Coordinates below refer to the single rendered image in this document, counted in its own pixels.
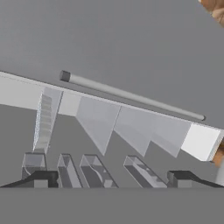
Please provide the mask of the clear door shelf panel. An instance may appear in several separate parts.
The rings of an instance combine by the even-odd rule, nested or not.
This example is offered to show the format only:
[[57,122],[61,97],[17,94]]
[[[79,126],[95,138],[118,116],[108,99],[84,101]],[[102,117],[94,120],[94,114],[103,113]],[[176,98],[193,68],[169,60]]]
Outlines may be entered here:
[[173,157],[177,157],[191,124],[175,117],[160,116],[155,121],[152,141]]
[[145,156],[155,128],[155,116],[149,112],[122,107],[114,131]]
[[76,119],[104,156],[109,145],[120,106],[106,101],[82,97]]

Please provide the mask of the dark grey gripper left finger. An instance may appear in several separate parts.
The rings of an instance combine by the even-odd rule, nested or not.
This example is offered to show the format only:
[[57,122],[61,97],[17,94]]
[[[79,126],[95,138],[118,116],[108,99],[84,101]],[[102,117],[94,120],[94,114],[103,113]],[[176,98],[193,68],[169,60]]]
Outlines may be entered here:
[[2,185],[2,188],[58,188],[57,171],[35,171],[26,178]]

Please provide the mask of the clear glass shelf bracket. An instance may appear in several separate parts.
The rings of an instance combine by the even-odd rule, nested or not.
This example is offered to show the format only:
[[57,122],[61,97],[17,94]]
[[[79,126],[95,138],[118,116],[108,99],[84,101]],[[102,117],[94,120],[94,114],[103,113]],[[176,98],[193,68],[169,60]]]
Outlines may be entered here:
[[106,166],[95,154],[84,154],[80,161],[80,169],[89,188],[117,188]]
[[82,188],[81,179],[70,154],[59,155],[57,168],[63,188]]
[[123,166],[142,188],[167,187],[167,184],[137,156],[128,155]]
[[35,171],[46,171],[46,154],[26,152],[22,163],[22,178],[25,179]]

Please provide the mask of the ribbed clear door shelf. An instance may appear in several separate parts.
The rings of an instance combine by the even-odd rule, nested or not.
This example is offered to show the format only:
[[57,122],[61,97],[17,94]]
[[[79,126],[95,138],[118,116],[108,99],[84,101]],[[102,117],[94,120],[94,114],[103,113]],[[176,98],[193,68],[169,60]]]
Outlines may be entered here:
[[45,87],[41,93],[36,114],[33,150],[47,153],[53,127],[59,112],[63,92]]

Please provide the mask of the grey freezer door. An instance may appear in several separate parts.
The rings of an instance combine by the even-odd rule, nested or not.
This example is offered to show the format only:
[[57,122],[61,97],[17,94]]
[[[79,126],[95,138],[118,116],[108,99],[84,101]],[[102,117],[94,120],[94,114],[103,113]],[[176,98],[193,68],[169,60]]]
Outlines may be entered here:
[[0,0],[0,105],[35,109],[48,86],[76,101],[63,70],[203,115],[183,149],[219,147],[224,28],[199,0]]

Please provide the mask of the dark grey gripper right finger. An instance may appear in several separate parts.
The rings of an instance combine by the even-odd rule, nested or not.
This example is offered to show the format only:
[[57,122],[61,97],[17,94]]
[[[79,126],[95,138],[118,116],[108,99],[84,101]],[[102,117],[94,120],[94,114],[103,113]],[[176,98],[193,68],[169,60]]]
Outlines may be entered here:
[[174,188],[223,188],[223,185],[199,178],[191,171],[168,171],[167,179],[167,185]]

